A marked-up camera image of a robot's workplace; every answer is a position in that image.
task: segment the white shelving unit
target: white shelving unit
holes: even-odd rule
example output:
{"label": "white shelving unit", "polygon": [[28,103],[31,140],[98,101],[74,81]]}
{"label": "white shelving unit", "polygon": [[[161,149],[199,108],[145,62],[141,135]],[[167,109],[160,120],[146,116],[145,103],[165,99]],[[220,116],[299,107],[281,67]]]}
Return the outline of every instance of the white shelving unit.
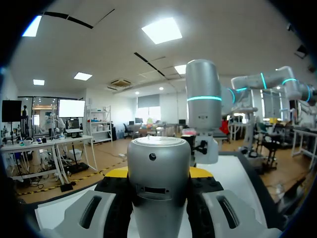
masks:
{"label": "white shelving unit", "polygon": [[[86,106],[86,129],[87,134],[94,137],[94,144],[110,141],[112,142],[112,130],[111,130],[111,106],[103,107],[104,110],[97,111],[92,109],[91,105]],[[93,131],[93,127],[101,125],[108,125],[108,130]]]}

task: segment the computer monitor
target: computer monitor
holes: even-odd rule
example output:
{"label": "computer monitor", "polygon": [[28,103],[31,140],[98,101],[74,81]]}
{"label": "computer monitor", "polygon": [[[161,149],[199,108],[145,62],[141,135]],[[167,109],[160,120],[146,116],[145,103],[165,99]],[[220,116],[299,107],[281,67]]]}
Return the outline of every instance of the computer monitor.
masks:
{"label": "computer monitor", "polygon": [[135,123],[143,123],[143,119],[142,118],[135,118]]}
{"label": "computer monitor", "polygon": [[22,101],[3,100],[2,101],[2,122],[21,121]]}
{"label": "computer monitor", "polygon": [[58,116],[60,118],[83,118],[85,111],[85,101],[65,100],[59,101]]}
{"label": "computer monitor", "polygon": [[180,125],[186,125],[186,120],[185,119],[180,119],[178,124]]}
{"label": "computer monitor", "polygon": [[68,119],[66,123],[66,129],[79,129],[79,120]]}

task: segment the person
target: person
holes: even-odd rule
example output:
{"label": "person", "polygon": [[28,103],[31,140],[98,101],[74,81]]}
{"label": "person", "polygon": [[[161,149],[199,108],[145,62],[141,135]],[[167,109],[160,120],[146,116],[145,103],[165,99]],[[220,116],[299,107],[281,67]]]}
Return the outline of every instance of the person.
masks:
{"label": "person", "polygon": [[226,134],[227,136],[227,141],[230,143],[230,132],[228,128],[228,121],[227,121],[227,116],[223,116],[221,120],[221,127],[219,128],[223,133]]}

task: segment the speaker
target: speaker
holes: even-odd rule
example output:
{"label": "speaker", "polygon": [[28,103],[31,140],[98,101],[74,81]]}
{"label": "speaker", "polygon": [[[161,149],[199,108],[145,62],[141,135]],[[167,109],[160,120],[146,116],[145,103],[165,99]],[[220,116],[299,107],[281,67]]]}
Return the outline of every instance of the speaker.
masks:
{"label": "speaker", "polygon": [[112,130],[112,141],[117,140],[117,134],[115,133],[115,126],[111,128]]}

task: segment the red object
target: red object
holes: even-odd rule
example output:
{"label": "red object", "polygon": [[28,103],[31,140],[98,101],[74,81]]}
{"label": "red object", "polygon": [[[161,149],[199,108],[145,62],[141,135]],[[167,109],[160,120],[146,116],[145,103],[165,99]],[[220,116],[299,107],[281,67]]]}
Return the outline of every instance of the red object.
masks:
{"label": "red object", "polygon": [[219,129],[225,133],[226,135],[229,134],[229,129],[228,129],[228,121],[227,120],[223,120],[221,122],[221,127],[219,127]]}

